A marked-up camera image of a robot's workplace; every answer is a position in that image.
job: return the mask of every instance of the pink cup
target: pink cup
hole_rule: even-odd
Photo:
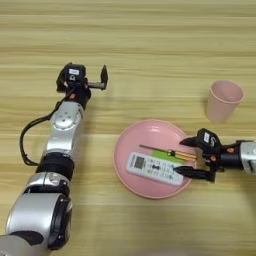
[[[213,123],[223,123],[244,97],[242,89],[230,81],[212,84],[207,106],[207,116]]]

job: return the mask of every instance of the white remote control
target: white remote control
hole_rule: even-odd
[[[132,152],[127,162],[127,170],[148,179],[179,186],[183,182],[183,176],[175,172],[173,168],[181,165],[181,163]]]

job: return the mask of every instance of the black cable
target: black cable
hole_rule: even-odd
[[[51,117],[53,116],[53,114],[59,109],[60,105],[62,104],[62,102],[66,99],[69,98],[69,96],[74,92],[75,88],[73,88],[61,101],[57,102],[55,108],[52,110],[51,113],[49,113],[46,116],[42,116],[39,117],[33,121],[31,121],[30,123],[28,123],[24,129],[22,130],[21,134],[20,134],[20,141],[19,141],[19,145],[20,145],[20,153],[21,153],[21,157],[22,160],[24,161],[24,163],[26,165],[30,165],[30,166],[38,166],[39,164],[30,160],[28,158],[28,155],[26,154],[25,150],[24,150],[24,136],[27,133],[27,131],[29,129],[31,129],[32,127],[34,127],[35,125],[38,125],[40,123],[43,123],[45,121],[49,121],[51,119]]]

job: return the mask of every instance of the pink plate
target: pink plate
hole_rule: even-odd
[[[143,197],[161,199],[179,193],[189,184],[190,179],[185,178],[180,186],[171,186],[131,174],[127,171],[126,164],[131,152],[152,155],[152,150],[141,148],[140,144],[195,154],[193,148],[179,145],[186,137],[177,126],[158,120],[140,121],[129,126],[121,134],[115,147],[114,165],[117,176],[128,189]],[[195,162],[184,162],[184,165],[196,167]]]

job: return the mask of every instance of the wooden table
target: wooden table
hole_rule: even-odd
[[[153,201],[128,191],[112,163],[120,133],[143,119],[172,122],[189,135],[205,127],[225,143],[256,138],[255,13],[254,0],[0,1],[1,233],[35,170],[20,157],[22,128],[60,99],[55,80],[64,64],[85,64],[90,80],[107,64],[109,87],[93,91],[86,110],[71,239],[55,255],[256,255],[256,177],[229,170],[216,184],[193,181]],[[217,79],[246,94],[221,125],[205,116]],[[48,124],[29,133],[31,158],[39,160],[48,134]]]

